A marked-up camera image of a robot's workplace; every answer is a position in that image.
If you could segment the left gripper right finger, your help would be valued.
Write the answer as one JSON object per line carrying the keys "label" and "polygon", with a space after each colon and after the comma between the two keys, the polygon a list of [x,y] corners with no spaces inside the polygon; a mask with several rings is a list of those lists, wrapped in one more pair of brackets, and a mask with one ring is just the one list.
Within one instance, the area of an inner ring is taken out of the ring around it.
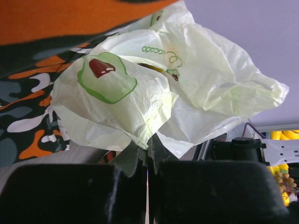
{"label": "left gripper right finger", "polygon": [[151,224],[296,224],[299,204],[285,206],[268,166],[253,161],[178,160],[149,141]]}

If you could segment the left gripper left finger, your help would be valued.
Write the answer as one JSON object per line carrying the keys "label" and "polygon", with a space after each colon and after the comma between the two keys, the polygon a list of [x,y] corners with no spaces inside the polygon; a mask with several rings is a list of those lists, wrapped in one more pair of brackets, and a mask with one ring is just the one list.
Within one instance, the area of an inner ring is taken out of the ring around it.
{"label": "left gripper left finger", "polygon": [[130,143],[106,165],[17,168],[0,195],[3,224],[142,224],[146,151]]}

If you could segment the pale green plastic bag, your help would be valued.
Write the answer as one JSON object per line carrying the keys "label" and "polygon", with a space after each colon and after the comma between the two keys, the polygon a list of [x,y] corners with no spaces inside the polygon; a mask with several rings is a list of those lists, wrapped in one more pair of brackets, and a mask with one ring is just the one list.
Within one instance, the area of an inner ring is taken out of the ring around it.
{"label": "pale green plastic bag", "polygon": [[288,91],[178,1],[76,60],[54,82],[51,107],[79,145],[147,149],[157,134],[180,157],[280,106]]}

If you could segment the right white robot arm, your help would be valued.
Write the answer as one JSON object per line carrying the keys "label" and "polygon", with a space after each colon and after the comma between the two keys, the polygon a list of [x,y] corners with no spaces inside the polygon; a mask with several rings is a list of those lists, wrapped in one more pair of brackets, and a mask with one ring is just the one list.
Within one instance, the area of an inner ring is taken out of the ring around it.
{"label": "right white robot arm", "polygon": [[202,144],[203,160],[253,161],[266,166],[299,162],[298,140],[271,140],[220,135]]}

